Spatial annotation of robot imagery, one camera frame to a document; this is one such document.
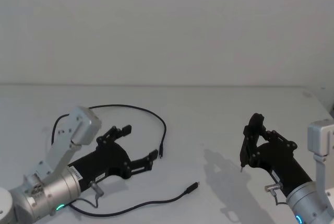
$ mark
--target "white table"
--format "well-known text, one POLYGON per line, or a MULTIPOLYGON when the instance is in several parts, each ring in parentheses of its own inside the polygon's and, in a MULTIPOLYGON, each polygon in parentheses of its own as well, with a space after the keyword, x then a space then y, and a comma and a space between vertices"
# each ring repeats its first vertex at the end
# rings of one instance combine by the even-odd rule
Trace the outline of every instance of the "white table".
MULTIPOLYGON (((169 199, 195 181, 200 182, 199 189, 177 202, 112 219, 88 218, 63 209, 39 223, 296 223, 287 206, 275 206, 265 193, 264 186, 273 182, 265 171, 246 167, 240 173, 239 152, 244 126, 253 113, 262 113, 267 129, 299 145, 295 157, 314 178, 306 128, 330 116, 303 88, 0 86, 0 185, 11 189, 21 184, 23 173, 45 156, 59 115, 75 105, 106 103, 151 109, 165 119, 168 130, 163 159, 154 162, 152 171, 129 180, 112 176, 103 181, 106 195, 96 212, 169 199)), ((118 140, 131 159, 159 147, 163 127, 155 118, 132 109, 100 109, 96 114, 102 120, 101 133, 112 125, 133 126, 131 135, 118 140)), ((83 148, 76 158, 94 146, 83 148)), ((93 199, 94 193, 88 190, 83 195, 93 199)), ((77 206, 95 211, 85 203, 77 206)))

